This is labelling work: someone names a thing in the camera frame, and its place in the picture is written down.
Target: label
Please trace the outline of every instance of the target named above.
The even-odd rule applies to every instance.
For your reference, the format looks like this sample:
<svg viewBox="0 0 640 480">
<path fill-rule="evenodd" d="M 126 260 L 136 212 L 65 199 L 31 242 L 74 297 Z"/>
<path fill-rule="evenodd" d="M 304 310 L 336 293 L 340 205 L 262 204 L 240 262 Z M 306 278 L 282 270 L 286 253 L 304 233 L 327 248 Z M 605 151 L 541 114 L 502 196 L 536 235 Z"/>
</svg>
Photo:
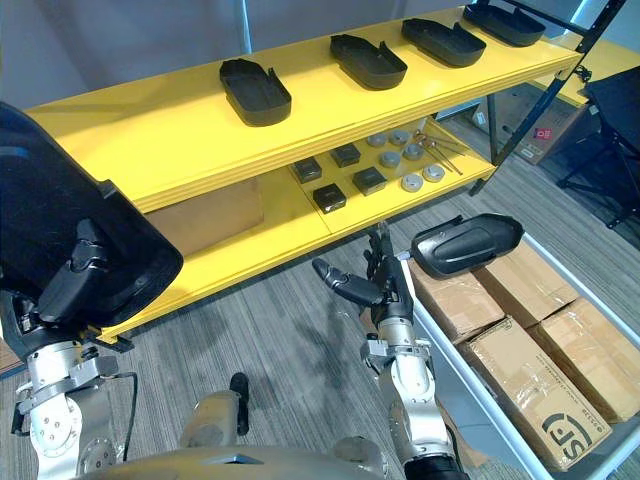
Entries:
<svg viewBox="0 0 640 480">
<path fill-rule="evenodd" d="M 525 157 L 527 158 L 533 158 L 533 152 L 531 150 L 527 150 L 526 148 L 523 148 L 522 150 L 520 150 L 520 153 L 523 154 Z"/>
<path fill-rule="evenodd" d="M 554 413 L 541 426 L 569 460 L 580 457 L 593 444 L 584 427 L 570 415 Z"/>
<path fill-rule="evenodd" d="M 528 143 L 527 144 L 527 149 L 529 149 L 531 152 L 533 152 L 535 155 L 542 155 L 544 152 L 539 149 L 538 147 L 536 147 L 535 145 L 533 145 L 532 143 Z"/>
<path fill-rule="evenodd" d="M 551 140 L 550 128 L 535 128 L 533 131 L 533 138 L 538 140 Z"/>
</svg>

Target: black plastic tray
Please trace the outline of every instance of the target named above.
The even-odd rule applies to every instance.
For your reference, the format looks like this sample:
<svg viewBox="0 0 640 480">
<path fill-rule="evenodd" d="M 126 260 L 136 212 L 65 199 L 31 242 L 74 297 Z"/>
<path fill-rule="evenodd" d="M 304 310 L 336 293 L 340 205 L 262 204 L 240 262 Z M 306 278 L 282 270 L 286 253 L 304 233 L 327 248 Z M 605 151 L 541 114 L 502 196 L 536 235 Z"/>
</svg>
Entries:
<svg viewBox="0 0 640 480">
<path fill-rule="evenodd" d="M 468 67 L 482 56 L 487 44 L 458 22 L 453 28 L 421 18 L 402 22 L 402 35 L 429 55 L 454 67 Z"/>
<path fill-rule="evenodd" d="M 229 103 L 248 125 L 273 125 L 291 113 L 291 95 L 273 68 L 267 74 L 255 62 L 227 60 L 220 67 L 220 80 Z"/>
<path fill-rule="evenodd" d="M 509 253 L 523 234 L 522 225 L 505 215 L 458 216 L 418 233 L 411 241 L 411 256 L 433 278 L 449 278 Z"/>
<path fill-rule="evenodd" d="M 511 13 L 493 5 L 467 5 L 464 18 L 516 47 L 533 45 L 540 40 L 545 28 L 519 8 Z"/>
<path fill-rule="evenodd" d="M 393 88 L 407 72 L 407 64 L 384 42 L 380 42 L 380 47 L 376 48 L 364 38 L 333 35 L 331 53 L 352 78 L 369 88 Z"/>
</svg>

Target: shelf board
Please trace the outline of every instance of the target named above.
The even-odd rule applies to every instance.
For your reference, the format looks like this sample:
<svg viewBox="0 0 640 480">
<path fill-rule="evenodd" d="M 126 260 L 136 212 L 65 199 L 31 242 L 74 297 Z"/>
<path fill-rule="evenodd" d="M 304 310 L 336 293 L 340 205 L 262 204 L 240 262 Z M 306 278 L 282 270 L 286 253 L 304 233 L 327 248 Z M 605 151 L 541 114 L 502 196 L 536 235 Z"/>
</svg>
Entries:
<svg viewBox="0 0 640 480">
<path fill-rule="evenodd" d="M 452 25 L 460 8 L 424 15 Z M 226 100 L 221 62 L 90 92 L 28 113 L 99 180 L 111 179 L 143 212 L 288 165 L 354 138 L 572 66 L 579 55 L 545 41 L 510 47 L 482 38 L 482 58 L 450 68 L 401 36 L 395 20 L 350 31 L 382 40 L 407 63 L 402 83 L 365 90 L 342 71 L 329 38 L 249 55 L 274 67 L 293 97 L 291 116 L 248 127 Z"/>
<path fill-rule="evenodd" d="M 580 43 L 581 37 L 573 32 L 568 32 L 549 40 L 550 43 L 564 48 L 574 49 Z M 600 38 L 582 61 L 593 76 L 591 81 L 602 80 L 616 73 L 624 72 L 640 65 L 640 54 L 621 45 Z M 540 88 L 547 88 L 553 81 L 553 75 L 545 75 L 537 78 L 533 84 Z M 585 105 L 589 99 L 581 92 L 584 83 L 577 75 L 571 75 L 564 87 L 558 92 L 558 98 L 576 107 Z"/>
<path fill-rule="evenodd" d="M 412 133 L 420 125 L 419 121 L 411 122 L 402 129 Z M 425 181 L 418 192 L 407 192 L 401 186 L 401 180 L 407 173 L 417 173 L 422 177 L 422 169 L 427 165 L 439 164 L 439 152 L 433 154 L 425 153 L 420 160 L 407 160 L 402 158 L 400 165 L 395 169 L 385 168 L 379 163 L 379 156 L 382 152 L 393 151 L 402 154 L 403 147 L 396 147 L 387 142 L 383 147 L 375 148 L 367 144 L 366 140 L 353 142 L 362 156 L 355 165 L 339 168 L 331 158 L 329 152 L 316 155 L 316 160 L 322 167 L 323 177 L 302 185 L 307 198 L 316 208 L 319 215 L 332 234 L 347 235 L 350 232 L 361 229 L 365 225 L 372 224 L 380 218 L 385 218 L 398 211 L 405 210 L 427 200 L 442 195 L 450 190 L 454 190 L 472 179 L 488 177 L 493 172 L 493 167 L 484 159 L 476 155 L 468 146 L 461 143 L 456 137 L 449 134 L 435 121 L 429 119 L 426 128 L 423 130 L 428 135 L 435 138 L 451 140 L 456 146 L 450 145 L 464 155 L 454 153 L 444 147 L 439 151 L 444 154 L 463 175 L 450 172 L 445 169 L 444 178 L 438 183 Z M 387 185 L 383 190 L 371 195 L 364 196 L 352 182 L 353 174 L 368 167 L 375 167 L 387 178 Z M 321 186 L 336 183 L 340 190 L 347 197 L 347 205 L 344 208 L 324 215 L 313 201 L 313 191 Z"/>
<path fill-rule="evenodd" d="M 414 126 L 415 123 L 412 123 L 406 128 Z M 429 122 L 427 132 L 440 138 L 447 136 L 455 139 L 435 122 Z M 113 342 L 115 336 L 154 318 L 473 180 L 488 178 L 494 170 L 491 164 L 469 151 L 465 155 L 449 156 L 463 171 L 462 176 L 447 172 L 441 182 L 425 182 L 419 192 L 408 193 L 402 190 L 397 178 L 391 179 L 392 175 L 384 172 L 390 182 L 383 190 L 365 197 L 351 184 L 352 173 L 377 164 L 379 153 L 391 147 L 387 144 L 384 148 L 374 149 L 364 141 L 356 143 L 362 153 L 360 163 L 338 169 L 328 154 L 319 155 L 317 158 L 323 167 L 323 178 L 314 182 L 300 185 L 289 167 L 260 175 L 258 180 L 262 190 L 264 222 L 187 257 L 176 280 L 160 297 L 126 322 L 103 329 L 100 339 Z M 420 172 L 427 163 L 426 158 L 416 162 L 403 160 L 396 174 L 404 171 Z M 338 183 L 348 196 L 347 205 L 324 215 L 313 202 L 311 192 L 332 182 Z"/>
</svg>

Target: cardboard box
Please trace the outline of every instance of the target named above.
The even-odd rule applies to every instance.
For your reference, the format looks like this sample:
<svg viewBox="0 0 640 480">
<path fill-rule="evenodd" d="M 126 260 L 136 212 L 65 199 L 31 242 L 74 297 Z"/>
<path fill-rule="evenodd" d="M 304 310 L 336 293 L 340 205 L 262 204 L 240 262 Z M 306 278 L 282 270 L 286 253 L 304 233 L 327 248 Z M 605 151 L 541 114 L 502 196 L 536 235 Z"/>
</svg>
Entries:
<svg viewBox="0 0 640 480">
<path fill-rule="evenodd" d="M 473 273 L 502 310 L 524 328 L 578 298 L 578 292 L 524 242 Z"/>
<path fill-rule="evenodd" d="M 502 309 L 472 274 L 436 280 L 413 259 L 409 270 L 416 296 L 454 345 L 504 318 Z"/>
<path fill-rule="evenodd" d="M 4 340 L 0 339 L 0 374 L 8 372 L 21 364 L 22 362 L 16 357 L 16 354 L 4 343 Z"/>
<path fill-rule="evenodd" d="M 636 365 L 640 365 L 640 352 L 617 330 L 608 332 L 610 327 L 615 330 L 593 305 L 580 298 L 529 333 L 600 415 L 609 423 L 618 423 L 640 410 L 640 388 L 613 354 L 624 351 L 625 357 L 635 357 Z M 621 338 L 610 344 L 614 336 Z"/>
<path fill-rule="evenodd" d="M 264 219 L 257 178 L 219 188 L 145 215 L 184 256 Z"/>
<path fill-rule="evenodd" d="M 548 469 L 566 471 L 611 433 L 598 411 L 514 320 L 465 343 L 463 355 Z"/>
<path fill-rule="evenodd" d="M 504 145 L 509 140 L 540 95 L 542 90 L 527 83 L 495 94 L 498 143 Z M 597 112 L 595 107 L 575 107 L 555 98 L 514 152 L 527 162 L 538 164 L 552 153 L 596 133 L 600 128 Z M 488 119 L 487 99 L 484 97 L 473 114 L 473 123 L 489 133 Z"/>
</svg>

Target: wall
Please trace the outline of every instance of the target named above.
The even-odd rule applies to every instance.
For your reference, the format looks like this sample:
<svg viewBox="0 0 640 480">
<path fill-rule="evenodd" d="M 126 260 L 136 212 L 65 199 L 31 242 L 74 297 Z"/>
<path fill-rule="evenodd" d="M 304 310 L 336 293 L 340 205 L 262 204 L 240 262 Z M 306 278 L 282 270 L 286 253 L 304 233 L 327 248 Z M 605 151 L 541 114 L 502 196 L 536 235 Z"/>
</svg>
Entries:
<svg viewBox="0 0 640 480">
<path fill-rule="evenodd" d="M 606 0 L 584 0 L 575 22 L 588 26 L 606 4 Z M 603 38 L 640 53 L 640 0 L 627 0 L 620 13 L 605 30 Z"/>
<path fill-rule="evenodd" d="M 246 0 L 254 50 L 463 4 Z M 28 108 L 241 55 L 241 0 L 2 0 L 0 98 Z"/>
<path fill-rule="evenodd" d="M 26 108 L 239 55 L 238 19 L 224 0 L 2 0 L 2 99 Z"/>
</svg>

